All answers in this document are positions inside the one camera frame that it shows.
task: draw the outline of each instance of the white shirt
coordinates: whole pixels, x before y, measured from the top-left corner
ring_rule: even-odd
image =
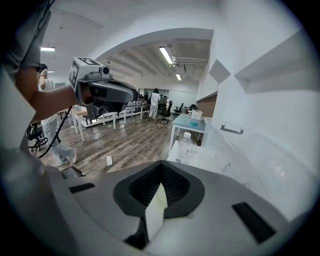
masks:
[[[39,84],[38,84],[38,88],[39,88],[39,91],[45,91],[45,92],[52,91],[55,89],[55,82],[52,80],[46,79],[45,80],[45,88],[42,90]],[[54,114],[53,116],[50,116],[49,118],[42,120],[41,124],[47,125],[47,124],[51,123],[53,120],[55,120],[57,118],[57,116],[58,116],[57,114]]]
[[[160,101],[160,95],[158,93],[153,92],[151,95],[151,105],[156,106]]]

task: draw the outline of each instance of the blue table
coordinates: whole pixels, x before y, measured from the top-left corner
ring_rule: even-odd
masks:
[[[200,134],[205,133],[206,123],[203,120],[202,121],[194,120],[191,118],[190,115],[180,114],[172,122],[172,131],[171,131],[171,138],[170,138],[168,155],[170,154],[171,148],[173,146],[176,128],[178,128],[177,136],[179,135],[180,128],[185,129],[185,130],[189,130],[189,131],[198,132],[199,136],[200,136]]]

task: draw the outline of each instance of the black cable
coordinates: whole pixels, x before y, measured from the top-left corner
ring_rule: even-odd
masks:
[[[46,149],[46,151],[45,151],[42,155],[40,155],[40,156],[38,157],[39,159],[42,158],[46,153],[48,153],[48,151],[49,151],[49,149],[51,148],[52,144],[55,142],[55,140],[56,140],[56,138],[58,137],[59,132],[60,132],[60,130],[61,130],[61,128],[62,128],[62,125],[64,124],[65,120],[66,120],[67,117],[68,117],[68,114],[69,114],[71,108],[72,108],[72,106],[69,107],[68,111],[66,112],[66,114],[65,114],[65,116],[64,116],[64,118],[63,118],[63,120],[62,120],[62,122],[61,122],[61,124],[60,124],[60,126],[59,126],[59,129],[58,129],[58,131],[55,133],[55,136],[54,136],[53,140],[51,141],[49,147]]]

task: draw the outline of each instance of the black bag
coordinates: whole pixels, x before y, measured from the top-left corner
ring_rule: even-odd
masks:
[[[147,101],[149,105],[151,105],[151,96],[152,96],[152,93],[150,94],[150,97],[148,98],[148,101]]]

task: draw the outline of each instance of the sticker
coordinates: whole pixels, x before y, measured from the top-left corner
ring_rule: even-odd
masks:
[[[91,58],[78,58],[79,60],[83,61],[87,65],[96,65],[96,66],[101,66],[100,63],[96,62],[95,60]]]
[[[70,76],[69,76],[69,81],[73,87],[73,89],[76,89],[76,81],[77,81],[77,76],[79,72],[79,67],[75,61],[73,61],[71,70],[70,70]]]

